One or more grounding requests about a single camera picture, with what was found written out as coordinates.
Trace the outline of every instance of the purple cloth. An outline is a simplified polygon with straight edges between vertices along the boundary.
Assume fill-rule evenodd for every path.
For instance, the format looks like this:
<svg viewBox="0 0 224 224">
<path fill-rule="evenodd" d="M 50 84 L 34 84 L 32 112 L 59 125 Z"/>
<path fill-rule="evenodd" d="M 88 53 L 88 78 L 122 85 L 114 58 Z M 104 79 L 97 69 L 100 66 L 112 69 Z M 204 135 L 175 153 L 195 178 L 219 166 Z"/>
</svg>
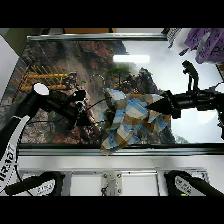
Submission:
<svg viewBox="0 0 224 224">
<path fill-rule="evenodd" d="M 208 32 L 210 36 L 196 56 L 196 61 L 199 64 L 204 61 L 222 63 L 224 62 L 224 28 L 192 28 L 185 44 L 193 50 Z"/>
</svg>

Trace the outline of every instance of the plaid cloth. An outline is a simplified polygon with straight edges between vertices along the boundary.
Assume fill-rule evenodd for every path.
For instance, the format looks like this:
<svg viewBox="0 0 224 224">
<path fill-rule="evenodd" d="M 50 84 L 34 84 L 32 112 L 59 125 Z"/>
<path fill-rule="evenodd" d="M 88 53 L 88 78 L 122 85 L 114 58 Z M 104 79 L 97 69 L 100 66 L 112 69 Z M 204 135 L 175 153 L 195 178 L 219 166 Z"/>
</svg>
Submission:
<svg viewBox="0 0 224 224">
<path fill-rule="evenodd" d="M 170 115 L 163 115 L 145 107 L 160 99 L 156 94 L 124 94 L 106 89 L 107 109 L 103 113 L 105 129 L 101 152 L 109 155 L 127 145 L 146 140 L 148 133 L 162 131 L 170 121 Z"/>
</svg>

